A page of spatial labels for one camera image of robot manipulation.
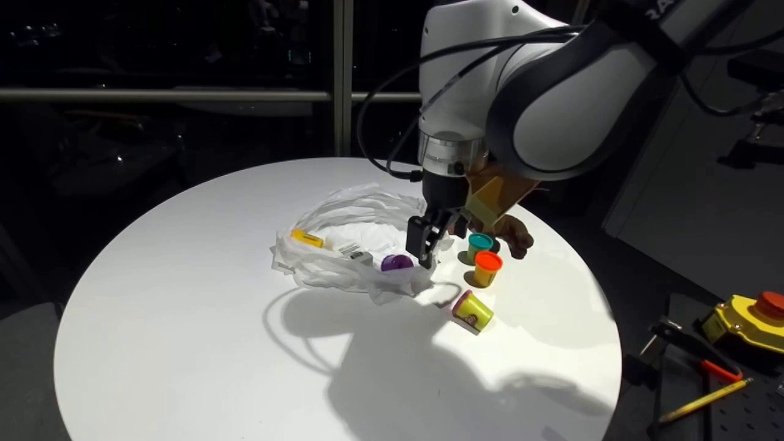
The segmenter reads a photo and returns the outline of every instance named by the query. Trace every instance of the red object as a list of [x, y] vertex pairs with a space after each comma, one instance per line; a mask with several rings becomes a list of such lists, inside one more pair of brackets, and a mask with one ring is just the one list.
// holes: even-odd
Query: red object
[[495, 253], [476, 253], [474, 256], [476, 265], [486, 267], [488, 271], [498, 271], [504, 261]]
[[757, 299], [757, 311], [770, 315], [770, 318], [784, 321], [784, 294], [762, 292], [762, 297]]
[[736, 373], [731, 373], [731, 369], [725, 369], [725, 367], [721, 367], [721, 364], [715, 364], [715, 362], [711, 362], [711, 360], [702, 360], [702, 367], [704, 367], [709, 374], [721, 378], [721, 379], [725, 379], [725, 382], [741, 382], [741, 379], [742, 379], [742, 374], [736, 374]]

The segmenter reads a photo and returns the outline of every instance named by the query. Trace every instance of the white table surface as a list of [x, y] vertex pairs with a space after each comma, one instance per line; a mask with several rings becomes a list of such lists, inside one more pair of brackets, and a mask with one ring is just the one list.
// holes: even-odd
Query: white table surface
[[[303, 160], [188, 188], [126, 228], [72, 294], [56, 398], [74, 441], [591, 441], [621, 392], [621, 337], [585, 261], [525, 207], [537, 244], [480, 299], [480, 335], [421, 300], [373, 304], [272, 270], [276, 229], [390, 179]], [[466, 267], [443, 261], [442, 280]]]

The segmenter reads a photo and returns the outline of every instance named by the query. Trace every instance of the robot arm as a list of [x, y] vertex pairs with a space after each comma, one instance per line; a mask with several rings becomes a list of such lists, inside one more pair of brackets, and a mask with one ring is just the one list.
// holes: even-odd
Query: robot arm
[[[573, 179], [626, 139], [653, 77], [675, 76], [751, 0], [610, 0], [569, 42], [508, 48], [457, 82], [420, 120], [427, 213], [408, 249], [432, 267], [446, 229], [463, 234], [469, 168], [484, 157], [537, 182]], [[446, 0], [423, 24], [421, 50], [564, 27], [521, 0]], [[420, 70], [423, 101], [477, 59], [466, 50]]]

